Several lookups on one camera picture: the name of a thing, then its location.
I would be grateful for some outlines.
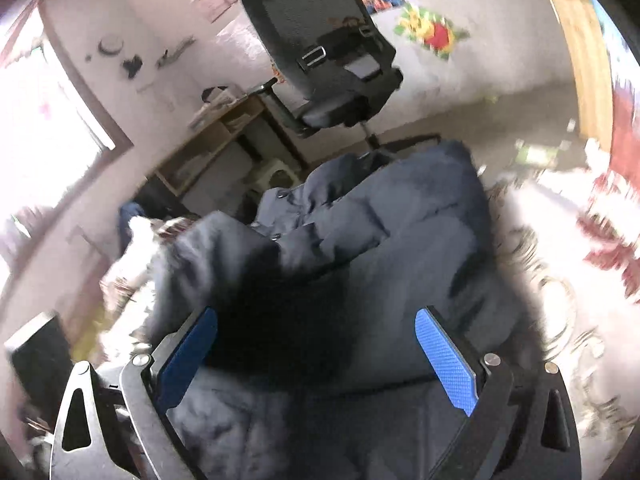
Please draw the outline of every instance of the floor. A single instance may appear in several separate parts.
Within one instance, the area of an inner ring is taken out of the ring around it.
[[[503,183],[489,200],[498,267],[529,305],[574,409],[582,480],[600,478],[640,413],[638,267],[633,256],[610,265],[611,254],[628,251],[625,237],[636,238],[638,222],[628,219],[638,206],[595,186],[599,176],[545,173]],[[598,218],[614,227],[606,249]]]
[[[571,120],[577,123],[574,132],[567,131]],[[495,102],[485,100],[460,106],[394,128],[379,138],[388,142],[438,132],[446,139],[462,140],[471,149],[476,166],[486,166],[482,179],[490,185],[505,171],[523,169],[514,163],[519,140],[553,147],[569,141],[568,149],[559,153],[556,169],[583,167],[585,139],[578,136],[578,131],[578,103],[575,85],[570,82],[500,97]],[[423,149],[420,145],[414,148],[420,149]],[[358,142],[340,153],[366,151],[366,143]]]

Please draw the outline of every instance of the mesh chair back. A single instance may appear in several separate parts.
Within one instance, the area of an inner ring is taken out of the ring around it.
[[[284,77],[305,99],[345,89],[366,93],[366,83],[339,63],[328,60],[305,72],[298,59],[318,38],[344,25],[375,29],[361,0],[242,0],[258,36]],[[373,54],[382,69],[391,67],[395,49],[381,37],[383,49]]]

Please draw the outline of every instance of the desk shelf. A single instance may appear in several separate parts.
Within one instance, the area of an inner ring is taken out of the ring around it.
[[[156,169],[156,175],[175,196],[183,196],[263,111],[264,105],[258,98],[232,105],[165,159]]]

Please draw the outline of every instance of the chair base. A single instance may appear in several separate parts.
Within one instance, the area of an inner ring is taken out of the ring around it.
[[[440,141],[442,140],[442,136],[440,134],[427,134],[409,137],[408,139],[392,140],[391,142],[380,142],[376,135],[369,130],[367,123],[361,122],[360,126],[362,126],[364,131],[365,141],[372,150],[382,149],[391,153],[397,153],[402,150],[412,148],[421,142],[430,142],[435,140],[436,144],[440,144]]]

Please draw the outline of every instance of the black jacket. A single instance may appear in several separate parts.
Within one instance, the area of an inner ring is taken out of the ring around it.
[[[156,261],[154,344],[202,304],[220,320],[172,416],[210,478],[431,468],[464,415],[415,339],[425,304],[479,354],[539,362],[526,308],[495,269],[466,148],[443,142],[377,166],[332,160],[294,190],[265,193],[253,229],[214,213]]]

